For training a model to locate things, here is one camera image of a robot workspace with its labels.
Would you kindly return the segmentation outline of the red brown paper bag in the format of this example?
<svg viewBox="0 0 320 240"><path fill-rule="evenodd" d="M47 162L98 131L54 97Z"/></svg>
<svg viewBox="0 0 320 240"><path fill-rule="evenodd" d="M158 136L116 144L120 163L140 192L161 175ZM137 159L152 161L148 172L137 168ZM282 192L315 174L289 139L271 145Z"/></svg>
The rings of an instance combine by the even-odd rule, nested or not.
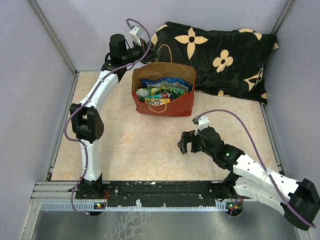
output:
<svg viewBox="0 0 320 240"><path fill-rule="evenodd" d="M169 62L152 62L132 74L131 93L140 114L188 117L192 114L197 72L188 65L174 63L167 44Z"/></svg>

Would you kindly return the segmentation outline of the yellow m&m's packet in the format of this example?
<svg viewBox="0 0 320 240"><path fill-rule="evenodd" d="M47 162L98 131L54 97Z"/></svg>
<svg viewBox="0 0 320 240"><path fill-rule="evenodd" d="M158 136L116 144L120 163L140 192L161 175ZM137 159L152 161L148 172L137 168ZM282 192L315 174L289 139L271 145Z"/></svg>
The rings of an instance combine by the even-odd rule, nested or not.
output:
<svg viewBox="0 0 320 240"><path fill-rule="evenodd" d="M145 98L144 103L149 106L167 105L171 100L169 98Z"/></svg>

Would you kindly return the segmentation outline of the black floral pillow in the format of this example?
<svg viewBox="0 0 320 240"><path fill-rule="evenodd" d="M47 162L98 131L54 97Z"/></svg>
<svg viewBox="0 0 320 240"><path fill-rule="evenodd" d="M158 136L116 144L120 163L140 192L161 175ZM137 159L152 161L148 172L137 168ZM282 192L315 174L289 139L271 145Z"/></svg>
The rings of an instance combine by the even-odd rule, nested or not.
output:
<svg viewBox="0 0 320 240"><path fill-rule="evenodd" d="M249 28L204 30L167 21L151 37L158 62L193 67L195 89L267 104L263 77L268 57L278 49L274 34Z"/></svg>

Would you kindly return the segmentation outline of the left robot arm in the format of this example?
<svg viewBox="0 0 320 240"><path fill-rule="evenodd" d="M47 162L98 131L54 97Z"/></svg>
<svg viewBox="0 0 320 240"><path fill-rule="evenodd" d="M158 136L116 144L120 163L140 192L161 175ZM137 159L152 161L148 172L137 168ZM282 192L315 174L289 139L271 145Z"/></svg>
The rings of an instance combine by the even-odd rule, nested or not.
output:
<svg viewBox="0 0 320 240"><path fill-rule="evenodd" d="M100 110L108 95L121 81L129 67L136 63L150 62L155 53L137 33L133 33L132 47L126 46L122 34L114 34L109 40L109 53L105 56L98 79L80 103L73 103L70 108L71 124L75 141L79 142L83 173L73 188L76 199L99 199L104 195L104 184L99 160L99 140L105 126Z"/></svg>

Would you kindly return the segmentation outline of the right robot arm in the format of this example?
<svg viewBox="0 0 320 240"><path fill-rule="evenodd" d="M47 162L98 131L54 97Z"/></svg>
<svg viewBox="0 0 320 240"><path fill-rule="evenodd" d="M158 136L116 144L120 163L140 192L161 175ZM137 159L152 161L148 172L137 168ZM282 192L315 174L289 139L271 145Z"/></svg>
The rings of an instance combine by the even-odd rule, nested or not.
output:
<svg viewBox="0 0 320 240"><path fill-rule="evenodd" d="M229 182L223 192L229 198L247 197L281 213L293 226L307 231L320 210L316 186L307 178L299 181L263 167L239 148L224 143L212 127L184 131L177 143L182 154L202 152L220 168L228 170Z"/></svg>

